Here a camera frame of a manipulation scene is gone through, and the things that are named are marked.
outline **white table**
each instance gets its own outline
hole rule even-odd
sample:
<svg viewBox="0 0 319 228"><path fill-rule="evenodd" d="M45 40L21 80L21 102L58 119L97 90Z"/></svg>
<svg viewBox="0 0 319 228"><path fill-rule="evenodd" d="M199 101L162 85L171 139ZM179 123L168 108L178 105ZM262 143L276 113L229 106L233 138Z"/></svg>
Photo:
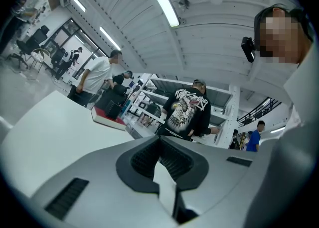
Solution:
<svg viewBox="0 0 319 228"><path fill-rule="evenodd" d="M0 160L8 182L31 197L80 157L130 140L128 132L93 122L90 110L55 91L10 130Z"/></svg>

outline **security camera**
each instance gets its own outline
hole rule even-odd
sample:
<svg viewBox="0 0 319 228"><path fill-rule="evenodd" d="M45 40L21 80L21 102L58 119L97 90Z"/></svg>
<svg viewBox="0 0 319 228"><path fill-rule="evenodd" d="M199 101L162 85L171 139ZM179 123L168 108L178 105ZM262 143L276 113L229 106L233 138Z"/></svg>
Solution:
<svg viewBox="0 0 319 228"><path fill-rule="evenodd" d="M251 38L243 37L241 42L241 48L243 49L248 62L252 63L255 60L255 50L256 47Z"/></svg>

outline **white floor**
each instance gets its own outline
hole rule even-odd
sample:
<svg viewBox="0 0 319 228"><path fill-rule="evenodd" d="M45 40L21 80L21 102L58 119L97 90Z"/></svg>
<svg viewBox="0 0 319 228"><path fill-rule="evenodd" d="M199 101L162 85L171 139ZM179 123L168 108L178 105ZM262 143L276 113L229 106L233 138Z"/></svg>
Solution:
<svg viewBox="0 0 319 228"><path fill-rule="evenodd" d="M3 141L8 130L30 110L36 103L55 90L67 95L71 86L62 82L54 82L49 70L42 66L38 73L36 68L26 69L18 60L4 60L0 56L0 142Z"/></svg>

